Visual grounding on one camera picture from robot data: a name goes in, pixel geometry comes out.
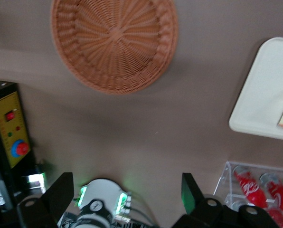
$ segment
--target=woven plate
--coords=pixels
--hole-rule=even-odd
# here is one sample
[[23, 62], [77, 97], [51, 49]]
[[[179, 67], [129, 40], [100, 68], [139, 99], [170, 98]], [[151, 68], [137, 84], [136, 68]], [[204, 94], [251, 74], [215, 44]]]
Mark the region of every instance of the woven plate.
[[52, 31], [62, 60], [84, 84], [129, 94], [166, 70], [178, 22], [172, 0], [54, 0]]

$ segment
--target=coca-cola logo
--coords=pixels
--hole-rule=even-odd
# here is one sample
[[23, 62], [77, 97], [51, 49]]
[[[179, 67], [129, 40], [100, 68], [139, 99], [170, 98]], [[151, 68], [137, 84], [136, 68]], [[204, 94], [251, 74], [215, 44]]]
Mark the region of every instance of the coca-cola logo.
[[259, 186], [257, 185], [256, 182], [248, 182], [248, 183], [242, 185], [242, 189], [243, 189], [245, 195], [248, 196], [249, 194], [258, 191]]

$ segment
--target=control panel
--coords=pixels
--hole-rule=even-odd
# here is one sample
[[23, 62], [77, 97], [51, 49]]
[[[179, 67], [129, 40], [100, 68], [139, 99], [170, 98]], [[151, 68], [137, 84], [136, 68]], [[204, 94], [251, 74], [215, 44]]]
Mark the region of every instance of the control panel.
[[30, 151], [17, 92], [0, 99], [0, 136], [9, 165], [13, 168]]

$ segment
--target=coca-cola bottle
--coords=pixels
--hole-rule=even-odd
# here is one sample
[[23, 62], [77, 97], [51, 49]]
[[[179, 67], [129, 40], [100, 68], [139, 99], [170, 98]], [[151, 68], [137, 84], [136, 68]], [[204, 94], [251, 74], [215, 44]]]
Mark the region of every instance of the coca-cola bottle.
[[276, 200], [279, 208], [283, 211], [283, 184], [274, 173], [265, 173], [260, 177], [261, 184], [269, 191]]
[[278, 224], [280, 228], [283, 228], [283, 213], [278, 208], [267, 208], [267, 213]]
[[238, 180], [246, 198], [260, 208], [267, 208], [265, 193], [257, 184], [249, 169], [244, 166], [236, 166], [233, 174]]

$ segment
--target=green light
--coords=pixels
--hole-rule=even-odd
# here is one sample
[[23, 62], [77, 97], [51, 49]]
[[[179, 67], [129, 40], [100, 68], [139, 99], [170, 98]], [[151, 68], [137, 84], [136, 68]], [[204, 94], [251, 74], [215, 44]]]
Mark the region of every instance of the green light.
[[117, 204], [117, 208], [116, 208], [116, 214], [118, 215], [121, 212], [121, 209], [123, 208], [126, 200], [127, 200], [128, 196], [124, 193], [122, 193], [119, 196], [119, 200], [118, 200], [118, 204]]
[[80, 207], [81, 202], [83, 201], [83, 198], [85, 196], [85, 191], [86, 191], [86, 186], [84, 186], [83, 188], [80, 189], [80, 197], [78, 197], [78, 204], [77, 206]]

